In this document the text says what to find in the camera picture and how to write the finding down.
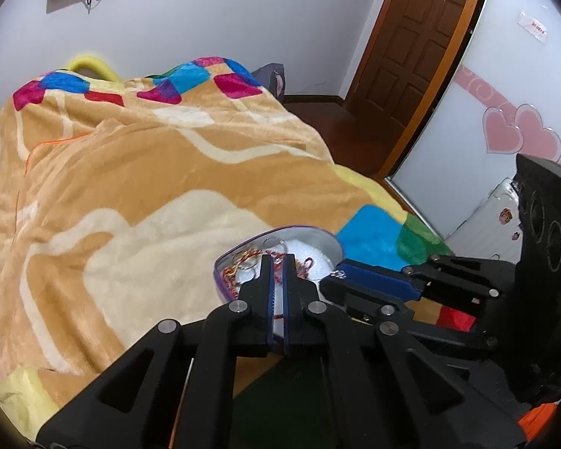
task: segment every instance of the baseboard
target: baseboard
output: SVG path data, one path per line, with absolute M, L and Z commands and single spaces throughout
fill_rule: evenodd
M 336 103 L 343 106 L 343 98 L 325 94 L 286 94 L 284 104 L 289 103 Z

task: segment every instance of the wooden floor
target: wooden floor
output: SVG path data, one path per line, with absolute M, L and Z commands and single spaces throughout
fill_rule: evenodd
M 390 152 L 336 103 L 289 103 L 285 107 L 316 128 L 337 164 L 360 174 L 373 177 Z

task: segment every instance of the bed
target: bed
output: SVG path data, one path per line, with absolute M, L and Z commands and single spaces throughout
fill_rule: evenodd
M 222 253 L 287 225 L 326 229 L 346 257 L 397 270 L 448 252 L 230 59 L 120 83 L 58 70 L 24 84 L 0 111 L 1 407 L 34 439 L 158 321 L 220 305 Z M 440 313 L 414 308 L 431 323 Z M 283 373 L 324 400 L 317 369 L 239 360 L 237 410 L 275 396 Z M 237 428 L 240 445 L 253 428 Z

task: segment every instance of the green patch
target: green patch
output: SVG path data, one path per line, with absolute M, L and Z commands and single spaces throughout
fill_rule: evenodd
M 451 254 L 447 245 L 412 214 L 407 215 L 396 247 L 398 255 L 410 265 L 424 263 L 434 253 Z
M 169 70 L 168 72 L 165 72 L 164 74 L 154 74 L 153 76 L 145 76 L 145 77 L 147 79 L 165 79 L 166 77 L 172 76 L 172 74 L 177 72 L 179 70 L 179 68 L 181 67 L 181 65 L 183 65 L 183 64 L 179 64 L 179 65 L 177 65 L 177 67 L 173 67 L 171 70 Z

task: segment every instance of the orange trim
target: orange trim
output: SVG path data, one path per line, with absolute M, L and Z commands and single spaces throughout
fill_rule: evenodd
M 526 433 L 528 441 L 534 439 L 551 421 L 556 410 L 557 405 L 555 403 L 544 403 L 519 419 L 518 423 Z
M 36 148 L 38 146 L 42 146 L 42 145 L 55 145 L 56 143 L 66 143 L 66 142 L 72 142 L 73 140 L 77 140 L 79 138 L 83 138 L 84 136 L 89 135 L 90 133 L 85 133 L 84 135 L 79 135 L 79 136 L 73 136 L 71 138 L 64 138 L 62 140 L 50 140 L 48 142 L 42 142 L 42 143 L 38 143 L 36 146 L 34 146 L 33 148 L 31 148 L 31 151 L 29 152 L 29 155 L 27 156 L 27 160 L 25 160 L 25 174 L 27 174 L 27 167 L 29 165 L 29 159 L 31 158 L 31 154 L 36 150 Z

